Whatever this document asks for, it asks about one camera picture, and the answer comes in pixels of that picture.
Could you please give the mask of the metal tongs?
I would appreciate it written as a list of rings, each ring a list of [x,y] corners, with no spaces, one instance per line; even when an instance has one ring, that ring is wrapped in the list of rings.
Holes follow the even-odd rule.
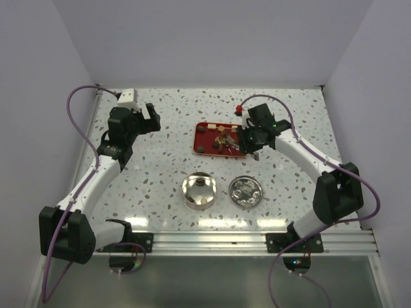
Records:
[[[223,135],[222,140],[223,140],[223,143],[226,144],[227,146],[234,148],[236,151],[240,150],[240,145],[238,141],[236,141],[230,135]]]

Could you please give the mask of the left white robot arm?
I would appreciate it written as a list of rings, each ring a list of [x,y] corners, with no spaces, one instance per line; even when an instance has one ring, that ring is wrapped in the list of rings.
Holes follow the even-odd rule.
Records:
[[[133,154],[136,138],[161,129],[160,116],[153,104],[146,104],[149,118],[142,112],[114,107],[108,129],[101,136],[97,158],[74,189],[55,207],[39,214],[40,251],[78,264],[87,263],[93,252],[112,245],[119,252],[133,246],[131,224],[107,219],[91,226],[91,214],[111,182],[124,170]]]

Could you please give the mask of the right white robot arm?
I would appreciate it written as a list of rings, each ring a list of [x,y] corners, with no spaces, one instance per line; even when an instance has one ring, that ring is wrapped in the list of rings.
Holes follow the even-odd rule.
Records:
[[[341,164],[315,147],[307,150],[306,140],[292,123],[276,121],[266,103],[249,110],[238,106],[236,115],[242,118],[242,126],[236,130],[242,153],[253,155],[268,146],[296,163],[315,183],[311,210],[287,226],[283,246],[300,252],[308,246],[309,234],[363,207],[361,183],[352,177],[359,175],[354,164]]]

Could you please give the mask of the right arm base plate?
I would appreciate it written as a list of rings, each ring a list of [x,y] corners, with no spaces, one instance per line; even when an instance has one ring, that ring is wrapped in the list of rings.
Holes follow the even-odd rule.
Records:
[[[292,243],[286,233],[267,233],[265,234],[265,243],[268,253],[279,253]],[[320,234],[317,234],[299,244],[293,245],[287,253],[323,253],[324,247]]]

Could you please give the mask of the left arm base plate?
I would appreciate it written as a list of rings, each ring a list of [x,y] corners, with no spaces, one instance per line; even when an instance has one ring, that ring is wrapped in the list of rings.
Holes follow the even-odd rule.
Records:
[[[133,232],[132,242],[142,246],[146,253],[151,253],[154,242],[154,234],[150,232]]]

